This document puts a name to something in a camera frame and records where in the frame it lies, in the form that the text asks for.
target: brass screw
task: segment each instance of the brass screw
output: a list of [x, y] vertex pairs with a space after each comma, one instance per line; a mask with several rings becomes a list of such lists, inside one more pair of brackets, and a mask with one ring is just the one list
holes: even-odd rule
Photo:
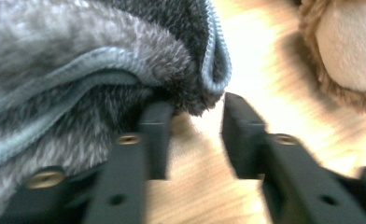
[[133, 144], [140, 142], [140, 137], [137, 135], [124, 135], [124, 136], [121, 136], [117, 140], [117, 142], [120, 145], [133, 145]]
[[65, 179], [65, 175], [59, 171], [46, 171], [36, 174], [26, 184], [28, 189], [45, 189], [58, 185]]
[[281, 145], [297, 145], [297, 140], [286, 134], [278, 134], [274, 140]]

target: plush toy ear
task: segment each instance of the plush toy ear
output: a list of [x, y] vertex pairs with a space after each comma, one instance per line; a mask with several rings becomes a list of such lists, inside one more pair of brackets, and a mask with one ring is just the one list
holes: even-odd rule
[[321, 89], [366, 114], [366, 1], [303, 0], [300, 16]]

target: wooden surface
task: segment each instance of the wooden surface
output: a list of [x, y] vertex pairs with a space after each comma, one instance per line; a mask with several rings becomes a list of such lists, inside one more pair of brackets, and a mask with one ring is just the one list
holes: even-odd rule
[[[356, 176], [366, 165], [366, 117], [317, 88], [292, 0], [214, 0], [237, 93], [269, 133], [299, 138], [328, 168]], [[219, 139], [223, 104], [174, 119], [168, 181], [148, 184], [148, 223], [270, 223], [258, 181], [237, 180]]]

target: gray blanket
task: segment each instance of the gray blanket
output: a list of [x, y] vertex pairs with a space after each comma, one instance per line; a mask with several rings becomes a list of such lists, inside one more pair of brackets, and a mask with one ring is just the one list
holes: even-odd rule
[[0, 0], [0, 215], [34, 171], [105, 161], [151, 102], [201, 115], [230, 75], [209, 0]]

